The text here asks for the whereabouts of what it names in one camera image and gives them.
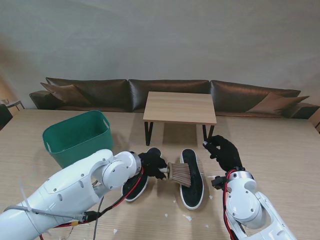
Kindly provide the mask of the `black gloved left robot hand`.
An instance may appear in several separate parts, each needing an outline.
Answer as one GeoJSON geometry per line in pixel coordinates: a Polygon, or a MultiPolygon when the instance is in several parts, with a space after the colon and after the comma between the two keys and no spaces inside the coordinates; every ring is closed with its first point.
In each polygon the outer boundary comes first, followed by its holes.
{"type": "Polygon", "coordinates": [[[150,150],[148,152],[140,153],[139,155],[141,166],[144,173],[149,177],[157,179],[165,179],[166,175],[160,169],[166,169],[167,163],[161,157],[161,152],[158,150],[150,150]]]}

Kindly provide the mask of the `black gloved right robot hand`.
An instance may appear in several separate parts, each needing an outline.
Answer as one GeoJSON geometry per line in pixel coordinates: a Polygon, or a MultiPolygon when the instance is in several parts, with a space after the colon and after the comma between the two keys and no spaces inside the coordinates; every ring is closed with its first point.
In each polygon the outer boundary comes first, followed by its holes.
{"type": "Polygon", "coordinates": [[[210,158],[215,159],[225,171],[244,170],[240,155],[236,146],[221,135],[214,135],[202,143],[210,153],[210,158]]]}

